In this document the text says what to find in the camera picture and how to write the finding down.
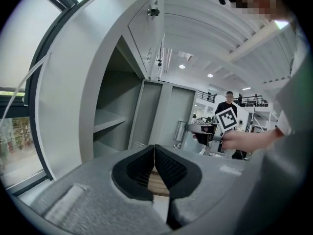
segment railing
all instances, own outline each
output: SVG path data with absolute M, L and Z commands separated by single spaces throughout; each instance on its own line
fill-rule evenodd
M 235 98 L 234 102 L 241 107 L 268 107 L 268 102 L 261 95 L 242 97 L 241 102 L 239 102 L 239 98 Z
M 197 98 L 206 100 L 208 102 L 214 103 L 215 102 L 215 95 L 208 94 L 205 92 L 198 91 Z

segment cabinet door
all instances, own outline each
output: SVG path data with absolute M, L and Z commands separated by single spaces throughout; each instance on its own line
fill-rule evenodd
M 148 10 L 158 8 L 158 16 L 148 15 Z M 160 42 L 164 35 L 164 0 L 149 0 L 128 25 L 140 57 L 149 74 L 155 63 Z
M 196 92 L 180 85 L 144 80 L 128 148 L 180 143 L 174 140 L 178 122 L 190 123 Z

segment man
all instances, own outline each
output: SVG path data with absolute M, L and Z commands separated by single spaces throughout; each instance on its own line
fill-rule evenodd
M 291 11 L 283 4 L 281 0 L 276 0 L 276 3 L 269 2 L 270 0 L 239 1 L 244 3 L 248 8 L 257 8 L 259 14 L 266 14 L 267 18 L 270 19 L 285 20 L 289 22 L 293 21 L 294 19 Z M 294 62 L 292 64 L 291 78 L 300 68 L 305 57 L 310 55 L 310 45 L 299 25 L 297 25 L 295 32 L 296 50 Z M 281 136 L 288 135 L 290 131 L 291 129 L 289 127 L 287 117 L 284 111 L 282 111 L 277 122 L 277 127 L 274 130 L 262 133 L 246 133 L 235 131 L 227 132 L 223 136 L 224 148 L 253 152 L 259 148 L 267 148 L 273 141 L 280 138 Z
M 210 100 L 210 98 L 211 98 L 211 93 L 210 93 L 210 92 L 208 92 L 207 94 L 208 94 L 207 100 L 209 101 L 209 100 Z
M 242 106 L 242 103 L 243 103 L 243 96 L 241 94 L 239 94 L 238 105 Z
M 235 115 L 237 117 L 237 107 L 231 103 L 233 101 L 233 99 L 234 99 L 233 92 L 227 92 L 225 97 L 226 97 L 226 102 L 220 103 L 217 106 L 215 114 L 220 113 L 220 112 L 222 112 L 222 111 L 224 111 L 224 110 L 226 110 L 226 109 L 231 107 L 231 108 L 233 108 L 234 113 L 235 113 Z

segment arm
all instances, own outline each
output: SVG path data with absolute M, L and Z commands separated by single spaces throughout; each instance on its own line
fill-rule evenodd
M 253 152 L 257 149 L 266 149 L 274 140 L 284 134 L 278 129 L 262 133 L 228 131 L 223 136 L 224 149 L 236 149 L 245 152 Z

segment black shirt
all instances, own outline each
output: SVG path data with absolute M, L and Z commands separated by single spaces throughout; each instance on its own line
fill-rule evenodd
M 215 114 L 220 113 L 220 112 L 222 112 L 222 111 L 224 111 L 224 110 L 226 110 L 226 109 L 228 109 L 230 107 L 233 108 L 234 113 L 235 113 L 235 115 L 237 117 L 237 107 L 235 105 L 233 105 L 233 104 L 227 104 L 226 102 L 219 103 L 219 105 L 217 106 L 217 109 L 215 111 Z

